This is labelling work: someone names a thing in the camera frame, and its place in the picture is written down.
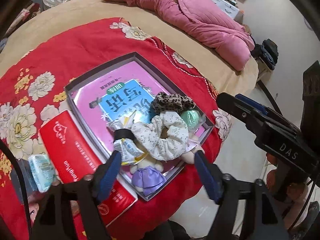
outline pink quilt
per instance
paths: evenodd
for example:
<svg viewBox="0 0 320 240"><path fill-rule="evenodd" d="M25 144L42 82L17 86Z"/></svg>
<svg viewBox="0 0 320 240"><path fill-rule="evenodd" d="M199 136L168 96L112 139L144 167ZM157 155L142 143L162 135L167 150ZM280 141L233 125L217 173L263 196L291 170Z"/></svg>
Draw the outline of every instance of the pink quilt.
<svg viewBox="0 0 320 240"><path fill-rule="evenodd" d="M244 27L221 11L211 0L105 0L155 11L164 21L216 49L237 71L244 68L254 43Z"/></svg>

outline white flower pattern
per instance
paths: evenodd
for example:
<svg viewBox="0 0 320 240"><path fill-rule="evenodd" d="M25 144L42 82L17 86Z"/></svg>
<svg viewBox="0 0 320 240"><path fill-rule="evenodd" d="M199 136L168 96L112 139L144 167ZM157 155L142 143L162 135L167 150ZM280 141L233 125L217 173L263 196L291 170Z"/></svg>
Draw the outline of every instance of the white flower pattern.
<svg viewBox="0 0 320 240"><path fill-rule="evenodd" d="M40 112L40 119L43 121L41 127L64 110L70 110L67 100L61 101L58 109L53 105L45 106Z"/></svg>
<svg viewBox="0 0 320 240"><path fill-rule="evenodd" d="M28 88L28 95L32 97L33 101L37 101L52 90L55 80L56 79L51 72L47 71L41 74L30 84L30 87Z"/></svg>
<svg viewBox="0 0 320 240"><path fill-rule="evenodd" d="M8 121L10 120L13 107L10 106L10 102L0 106L0 138L7 137Z"/></svg>
<svg viewBox="0 0 320 240"><path fill-rule="evenodd" d="M13 155L19 160L32 154L33 140L37 132L35 109L30 104L18 105L8 121L7 143Z"/></svg>
<svg viewBox="0 0 320 240"><path fill-rule="evenodd" d="M38 138L32 141L32 154L46 154L47 151L43 145L40 134L38 133Z"/></svg>
<svg viewBox="0 0 320 240"><path fill-rule="evenodd" d="M193 65L191 65L188 61L186 61L183 57L181 57L178 53L174 52L172 54L172 57L178 61L182 65L186 65L188 68L193 68Z"/></svg>
<svg viewBox="0 0 320 240"><path fill-rule="evenodd" d="M149 34L143 32L139 27L132 27L121 22L113 23L110 25L110 29L122 29L122 32L125 33L125 37L129 39L144 41L147 38L151 38Z"/></svg>
<svg viewBox="0 0 320 240"><path fill-rule="evenodd" d="M232 126L231 115L220 108L218 110L213 110L212 113L216 118L215 127L219 129L218 134L222 141L224 141L227 138Z"/></svg>

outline snack packet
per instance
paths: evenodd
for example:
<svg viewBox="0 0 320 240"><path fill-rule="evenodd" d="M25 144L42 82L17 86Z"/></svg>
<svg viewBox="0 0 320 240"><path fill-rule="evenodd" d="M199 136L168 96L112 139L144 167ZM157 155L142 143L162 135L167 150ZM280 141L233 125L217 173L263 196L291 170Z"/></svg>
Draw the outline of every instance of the snack packet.
<svg viewBox="0 0 320 240"><path fill-rule="evenodd" d="M33 179L39 192L48 191L55 180L55 169L46 154L35 154L28 158Z"/></svg>
<svg viewBox="0 0 320 240"><path fill-rule="evenodd" d="M107 123L110 130L115 131L119 129L130 129L134 122L136 111L130 117L121 116L119 119ZM147 153L140 150L131 139L119 139L113 142L113 149L121 153L121 165L132 165L142 161Z"/></svg>

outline black strap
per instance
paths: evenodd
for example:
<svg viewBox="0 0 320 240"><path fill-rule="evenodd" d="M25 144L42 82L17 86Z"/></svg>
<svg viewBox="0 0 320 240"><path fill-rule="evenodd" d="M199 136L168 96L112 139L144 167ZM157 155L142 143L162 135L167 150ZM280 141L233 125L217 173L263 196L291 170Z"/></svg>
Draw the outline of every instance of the black strap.
<svg viewBox="0 0 320 240"><path fill-rule="evenodd" d="M132 141L135 139L135 136L133 135L133 133L131 132L131 130L129 129L119 129L119 130L115 130L113 133L113 141L115 142L116 140L120 140L120 139L131 139Z"/></svg>
<svg viewBox="0 0 320 240"><path fill-rule="evenodd" d="M24 211L26 213L26 218L27 218L28 232L29 232L29 236L31 236L31 219L30 219L30 212L29 212L28 195L27 195L26 184L24 182L21 168L16 158L13 156L12 152L9 150L9 148L4 144L2 140L0 140L0 150L4 153L5 156L7 156L8 160L11 162L13 168L17 173L17 177L21 187Z"/></svg>

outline logo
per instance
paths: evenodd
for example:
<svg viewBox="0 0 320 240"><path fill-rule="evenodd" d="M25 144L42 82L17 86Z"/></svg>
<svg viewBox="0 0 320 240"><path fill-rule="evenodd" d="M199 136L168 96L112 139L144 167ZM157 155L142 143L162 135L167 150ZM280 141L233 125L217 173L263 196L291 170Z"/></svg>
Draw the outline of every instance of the logo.
<svg viewBox="0 0 320 240"><path fill-rule="evenodd" d="M125 86L125 84L123 82L120 82L120 83L112 86L111 88L108 88L107 89L107 94L108 95L112 95L113 93L117 92L121 88L124 88L124 86Z"/></svg>
<svg viewBox="0 0 320 240"><path fill-rule="evenodd" d="M99 209L100 215L102 216L105 216L109 213L109 207L106 204L100 204L98 206L98 209Z"/></svg>
<svg viewBox="0 0 320 240"><path fill-rule="evenodd" d="M63 144L65 144L67 127L63 126L58 121L56 121L55 124L56 125L53 127L53 131L56 133L56 137L59 138Z"/></svg>

